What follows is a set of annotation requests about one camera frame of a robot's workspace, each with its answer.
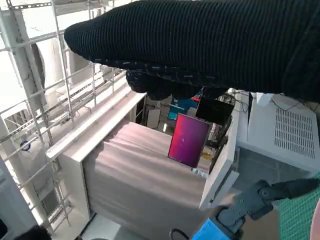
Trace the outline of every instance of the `monitor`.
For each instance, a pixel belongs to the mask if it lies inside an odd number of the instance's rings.
[[[179,113],[168,157],[196,168],[210,130],[210,123]]]
[[[219,100],[201,97],[195,116],[199,119],[224,126],[234,106]]]

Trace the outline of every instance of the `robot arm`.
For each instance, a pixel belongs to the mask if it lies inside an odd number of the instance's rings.
[[[281,199],[293,199],[315,190],[320,184],[316,178],[298,179],[278,182],[269,185],[260,180],[246,191],[236,195],[230,206],[218,206],[209,218],[200,226],[190,238],[192,240],[240,240],[245,224],[245,216],[258,220],[274,209],[272,202]],[[179,229],[170,232],[170,238],[178,232],[186,239],[185,233]]]

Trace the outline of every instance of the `white pole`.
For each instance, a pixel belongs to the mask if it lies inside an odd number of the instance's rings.
[[[60,60],[61,60],[61,66],[62,66],[62,73],[63,73],[63,79],[64,79],[64,84],[66,88],[66,93],[67,93],[67,98],[68,98],[68,106],[69,106],[69,114],[72,122],[72,128],[75,128],[75,120],[74,120],[74,114],[72,112],[72,106],[71,106],[71,99],[70,99],[70,90],[69,90],[69,85],[68,85],[68,75],[67,75],[67,70],[66,70],[66,62],[64,58],[64,50],[62,48],[62,43],[63,43],[63,38],[61,37],[60,30],[59,30],[59,24],[58,24],[58,19],[57,19],[57,9],[56,9],[56,4],[54,0],[51,0],[51,7],[52,7],[52,12],[54,16],[54,21],[55,21],[55,28],[56,28],[56,36],[59,39],[59,52],[60,52]]]

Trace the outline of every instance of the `black monitor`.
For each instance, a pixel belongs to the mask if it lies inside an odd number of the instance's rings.
[[[233,109],[232,104],[201,97],[195,116],[207,122],[224,126]]]

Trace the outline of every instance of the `pink screen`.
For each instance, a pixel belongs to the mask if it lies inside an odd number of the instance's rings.
[[[209,129],[209,123],[179,114],[168,157],[196,168]]]

